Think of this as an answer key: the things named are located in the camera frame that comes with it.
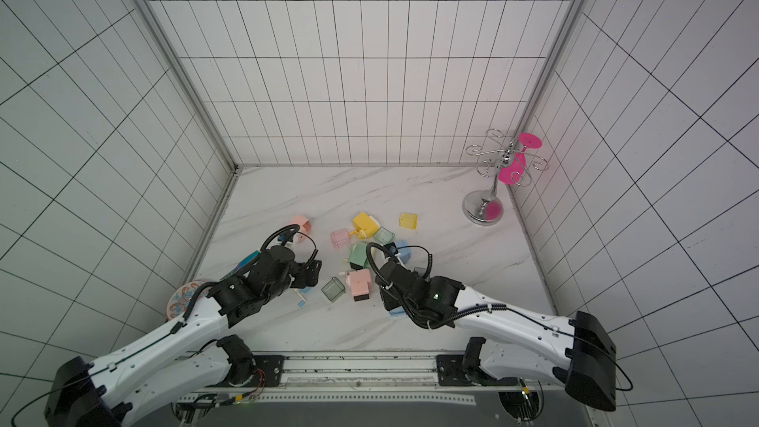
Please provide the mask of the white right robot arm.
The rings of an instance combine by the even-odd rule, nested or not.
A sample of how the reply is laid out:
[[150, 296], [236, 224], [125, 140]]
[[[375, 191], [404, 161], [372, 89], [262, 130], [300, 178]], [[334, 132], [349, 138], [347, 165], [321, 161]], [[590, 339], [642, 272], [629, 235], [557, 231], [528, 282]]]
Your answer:
[[618, 393], [634, 384], [617, 363], [617, 347], [600, 320], [579, 310], [574, 316], [538, 314], [494, 300], [476, 289], [429, 271], [407, 269], [396, 250], [371, 242], [367, 262], [386, 310], [402, 308], [428, 332], [462, 328], [474, 332], [468, 351], [476, 361], [476, 384], [521, 378], [557, 382], [586, 406], [613, 412]]

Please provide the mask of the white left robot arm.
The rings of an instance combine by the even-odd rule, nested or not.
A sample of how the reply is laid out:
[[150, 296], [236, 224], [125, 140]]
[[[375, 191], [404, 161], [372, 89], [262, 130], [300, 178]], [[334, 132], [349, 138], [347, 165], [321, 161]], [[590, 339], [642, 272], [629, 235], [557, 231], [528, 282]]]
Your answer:
[[263, 375], [233, 328], [287, 290], [314, 287], [321, 262], [286, 245], [263, 248], [219, 282], [207, 282], [181, 316], [115, 352], [77, 357], [55, 374], [49, 426], [128, 426], [203, 387], [245, 387]]

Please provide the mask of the clear dark green tray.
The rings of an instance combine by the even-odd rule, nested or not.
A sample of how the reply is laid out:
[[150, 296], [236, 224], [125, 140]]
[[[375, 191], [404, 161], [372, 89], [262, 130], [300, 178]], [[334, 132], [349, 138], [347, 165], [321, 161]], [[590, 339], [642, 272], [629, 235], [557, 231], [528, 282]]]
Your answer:
[[346, 293], [345, 285], [337, 278], [332, 277], [322, 288], [322, 294], [330, 301], [336, 302]]

